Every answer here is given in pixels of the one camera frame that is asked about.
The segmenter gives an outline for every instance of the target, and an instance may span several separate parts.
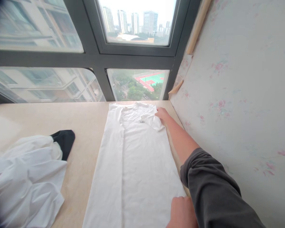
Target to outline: table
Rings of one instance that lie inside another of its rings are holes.
[[[52,228],[81,228],[110,102],[0,104],[0,154],[19,138],[73,130],[76,136],[67,160],[61,193],[65,201]],[[130,105],[134,102],[117,102]],[[164,107],[182,126],[170,101],[145,101]],[[180,161],[167,130],[178,171]]]

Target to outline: gray sweatshirt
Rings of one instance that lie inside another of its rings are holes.
[[[189,188],[199,228],[265,227],[222,164],[202,148],[186,160],[180,178]]]

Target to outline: hand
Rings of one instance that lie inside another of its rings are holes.
[[[171,203],[171,218],[167,228],[198,228],[191,198],[174,197]]]
[[[162,107],[158,107],[157,113],[155,113],[155,115],[162,120],[165,120],[167,117],[170,116],[169,113],[167,112],[167,110],[165,108],[162,108]]]

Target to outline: window pane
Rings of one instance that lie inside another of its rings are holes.
[[[107,69],[116,101],[162,100],[169,70]]]
[[[109,43],[168,46],[176,0],[98,0]]]
[[[63,0],[3,0],[0,49],[84,52]]]
[[[94,73],[82,68],[0,67],[0,93],[16,103],[105,101]]]

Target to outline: white cloth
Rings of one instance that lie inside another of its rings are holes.
[[[0,157],[0,227],[52,226],[64,202],[67,162],[54,159],[57,147],[44,139],[20,139]]]
[[[186,196],[156,106],[110,104],[83,228],[166,227]]]
[[[7,151],[3,154],[3,157],[12,158],[20,154],[25,154],[27,152],[44,147],[52,148],[52,159],[62,159],[62,151],[60,149],[59,144],[57,142],[54,142],[54,139],[51,136],[42,135],[30,136],[19,139],[7,149]]]

